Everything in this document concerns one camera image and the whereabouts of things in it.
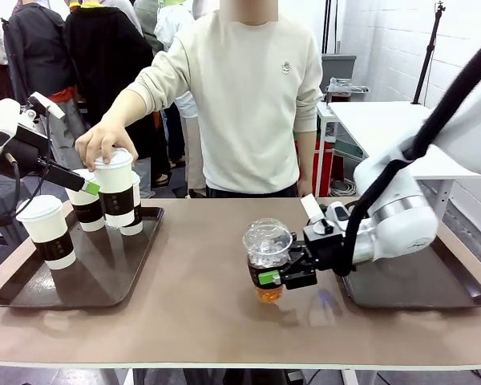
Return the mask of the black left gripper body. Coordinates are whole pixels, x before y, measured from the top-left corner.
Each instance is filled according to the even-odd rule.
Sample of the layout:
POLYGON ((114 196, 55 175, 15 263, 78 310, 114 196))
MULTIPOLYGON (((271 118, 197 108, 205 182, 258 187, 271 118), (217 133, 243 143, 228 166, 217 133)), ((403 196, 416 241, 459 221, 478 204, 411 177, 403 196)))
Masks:
POLYGON ((13 176, 13 166, 6 158, 6 154, 10 154, 17 161, 20 176, 30 174, 41 176, 51 154, 50 142, 43 134, 18 125, 15 135, 7 141, 0 152, 0 175, 13 176))

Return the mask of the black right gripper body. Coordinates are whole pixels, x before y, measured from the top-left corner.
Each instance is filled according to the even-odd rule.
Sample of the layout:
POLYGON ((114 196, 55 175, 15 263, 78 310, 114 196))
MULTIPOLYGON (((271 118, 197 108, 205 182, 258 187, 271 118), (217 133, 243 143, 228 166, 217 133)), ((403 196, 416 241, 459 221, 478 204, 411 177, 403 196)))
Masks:
POLYGON ((314 269, 332 270, 337 276, 350 274, 352 259, 344 253, 344 236, 338 227, 329 223, 307 225, 303 236, 314 269))

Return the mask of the person's right hand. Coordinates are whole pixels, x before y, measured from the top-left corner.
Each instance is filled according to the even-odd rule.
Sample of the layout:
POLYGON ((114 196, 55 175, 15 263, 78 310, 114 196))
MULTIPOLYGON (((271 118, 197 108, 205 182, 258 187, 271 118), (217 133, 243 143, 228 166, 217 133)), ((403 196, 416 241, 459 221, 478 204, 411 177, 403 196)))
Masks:
POLYGON ((99 157, 105 164, 110 162, 114 147, 128 150, 133 160, 138 157, 135 145, 127 134, 126 124, 114 117, 103 117, 75 142, 75 148, 83 164, 91 172, 95 170, 95 160, 99 157))

